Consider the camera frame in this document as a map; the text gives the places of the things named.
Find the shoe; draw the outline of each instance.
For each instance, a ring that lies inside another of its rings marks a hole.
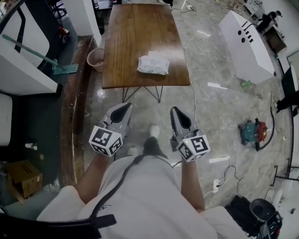
[[[149,129],[149,135],[151,137],[155,137],[156,139],[158,139],[160,134],[160,128],[158,125],[152,125]]]
[[[168,6],[170,6],[170,4],[169,4],[169,3],[166,3],[166,2],[164,2],[163,0],[158,0],[158,2],[159,2],[159,3],[161,3],[161,4],[165,4],[165,5],[168,5]]]
[[[128,150],[128,156],[138,156],[138,151],[136,147],[131,147]]]

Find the vacuum cleaner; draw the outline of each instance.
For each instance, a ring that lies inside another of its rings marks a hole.
[[[256,151],[264,149],[272,140],[274,135],[275,128],[275,120],[272,112],[272,92],[271,92],[271,104],[270,104],[270,113],[272,117],[273,127],[272,133],[267,143],[263,146],[260,146],[260,142],[264,141],[267,137],[267,126],[265,122],[260,122],[258,118],[256,118],[255,122],[248,120],[245,124],[238,125],[240,130],[240,136],[242,139],[242,145],[246,145],[248,142],[254,142]]]

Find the mop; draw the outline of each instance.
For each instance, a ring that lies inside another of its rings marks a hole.
[[[38,53],[35,50],[30,49],[29,47],[24,46],[23,44],[17,42],[15,39],[11,38],[8,35],[3,34],[2,37],[10,42],[13,42],[14,44],[16,44],[17,46],[25,49],[26,51],[30,52],[33,55],[36,55],[38,57],[40,57],[41,59],[49,62],[52,64],[52,70],[53,70],[53,75],[62,75],[62,74],[70,74],[70,73],[76,73],[78,71],[78,64],[72,64],[72,65],[64,65],[61,66],[58,64],[57,60],[51,60],[45,56],[43,56],[42,54]]]

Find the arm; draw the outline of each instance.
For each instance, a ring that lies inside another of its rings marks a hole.
[[[205,210],[205,201],[198,181],[196,162],[182,159],[182,195],[198,212]]]
[[[76,184],[75,189],[85,204],[97,196],[108,164],[108,157],[97,154],[83,177]]]

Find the green mop handle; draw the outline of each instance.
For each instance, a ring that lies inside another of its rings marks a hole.
[[[58,67],[60,67],[61,69],[65,70],[65,68],[62,67],[62,66],[60,66],[57,62],[52,61],[51,59],[49,59],[49,58],[43,56],[42,54],[38,53],[38,52],[35,51],[35,50],[30,49],[30,48],[27,47],[27,46],[24,46],[23,44],[17,42],[15,39],[11,38],[10,36],[3,34],[2,37],[3,37],[4,39],[6,39],[6,40],[9,40],[9,41],[13,42],[13,43],[16,44],[17,46],[19,46],[19,47],[25,49],[26,51],[32,53],[33,55],[36,55],[36,56],[40,57],[41,59],[44,59],[45,61],[47,61],[47,62],[49,62],[49,63],[51,63],[51,64],[53,64],[53,65],[55,65],[55,66],[58,66]]]

